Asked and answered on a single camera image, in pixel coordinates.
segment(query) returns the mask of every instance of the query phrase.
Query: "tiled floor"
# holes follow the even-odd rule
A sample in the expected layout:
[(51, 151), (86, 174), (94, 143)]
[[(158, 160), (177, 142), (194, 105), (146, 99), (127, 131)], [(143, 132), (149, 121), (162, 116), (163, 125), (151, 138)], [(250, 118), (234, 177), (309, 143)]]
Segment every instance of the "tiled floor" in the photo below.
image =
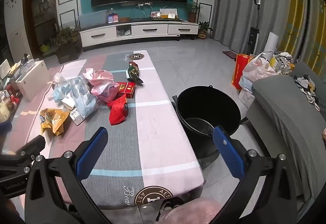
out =
[[(187, 87), (213, 85), (228, 94), (239, 106), (241, 116), (245, 117), (247, 109), (238, 99), (239, 92), (231, 85), (235, 62), (222, 53), (228, 48), (218, 41), (207, 39), (125, 44), (87, 51), (82, 53), (79, 59), (144, 49), (148, 51), (170, 98), (180, 94)], [(59, 64), (56, 56), (46, 58), (45, 62), (47, 68)], [(246, 149), (255, 149), (261, 154), (250, 124), (240, 125), (232, 138), (238, 139)], [(232, 177), (221, 156), (203, 173), (206, 183), (202, 197), (225, 204), (239, 180)], [(263, 183), (264, 178), (261, 177), (243, 215), (252, 211)], [(124, 211), (105, 211), (105, 214), (109, 219), (114, 219), (115, 224), (125, 223), (124, 219), (119, 217)], [(135, 210), (133, 214), (135, 223), (152, 223), (157, 215), (157, 205), (141, 208), (140, 211)]]

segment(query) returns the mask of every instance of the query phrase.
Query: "red shopping bag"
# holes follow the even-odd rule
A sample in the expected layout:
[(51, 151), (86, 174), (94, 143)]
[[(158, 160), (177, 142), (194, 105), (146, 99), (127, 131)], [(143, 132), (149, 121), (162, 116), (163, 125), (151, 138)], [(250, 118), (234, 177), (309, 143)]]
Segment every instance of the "red shopping bag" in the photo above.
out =
[(245, 54), (237, 54), (237, 60), (235, 63), (235, 69), (232, 78), (232, 85), (239, 91), (241, 90), (239, 81), (242, 76), (242, 71), (252, 58), (253, 56), (249, 56)]

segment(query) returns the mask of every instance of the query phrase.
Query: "gray sofa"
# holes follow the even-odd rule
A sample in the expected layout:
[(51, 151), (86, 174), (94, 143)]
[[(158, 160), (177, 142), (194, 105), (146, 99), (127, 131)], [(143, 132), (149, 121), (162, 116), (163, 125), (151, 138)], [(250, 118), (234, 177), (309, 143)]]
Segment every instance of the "gray sofa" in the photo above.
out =
[[(293, 77), (309, 75), (316, 86), (320, 112), (308, 103)], [(306, 64), (299, 62), (290, 76), (277, 75), (254, 82), (255, 100), (247, 118), (271, 157), (284, 153), (295, 182), (298, 209), (306, 211), (326, 182), (326, 84)]]

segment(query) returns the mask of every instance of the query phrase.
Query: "coffee table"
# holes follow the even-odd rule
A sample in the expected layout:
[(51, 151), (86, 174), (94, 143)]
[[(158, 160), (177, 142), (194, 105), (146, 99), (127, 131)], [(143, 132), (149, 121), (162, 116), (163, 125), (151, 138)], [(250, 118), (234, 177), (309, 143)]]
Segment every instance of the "coffee table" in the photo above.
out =
[[(160, 81), (147, 51), (91, 57), (49, 70), (51, 77), (60, 72), (66, 79), (82, 76), (86, 68), (112, 72), (115, 81), (127, 81), (129, 56), (134, 55), (140, 69), (142, 87), (137, 86), (128, 99), (129, 114), (118, 125), (110, 125), (110, 110), (102, 106), (79, 126), (65, 123), (60, 136), (44, 134), (45, 158), (60, 157), (74, 151), (100, 126), (108, 130), (109, 140), (91, 175), (82, 183), (101, 209), (122, 209), (187, 192), (199, 197), (204, 184), (201, 168), (175, 110)], [(62, 108), (53, 100), (51, 83), (30, 103), (22, 103), (7, 135), (3, 153), (14, 153), (40, 133), (39, 112), (44, 108)], [(66, 203), (71, 200), (61, 178), (57, 182)]]

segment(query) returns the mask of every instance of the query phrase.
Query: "white cylinder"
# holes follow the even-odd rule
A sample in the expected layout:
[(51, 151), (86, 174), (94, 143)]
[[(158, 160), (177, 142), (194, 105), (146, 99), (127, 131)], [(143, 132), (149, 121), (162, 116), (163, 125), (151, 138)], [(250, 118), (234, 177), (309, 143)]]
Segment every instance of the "white cylinder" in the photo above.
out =
[(276, 48), (278, 47), (278, 36), (272, 32), (269, 32), (269, 36), (266, 42), (266, 46), (263, 52), (266, 53), (266, 59), (268, 61), (273, 57)]

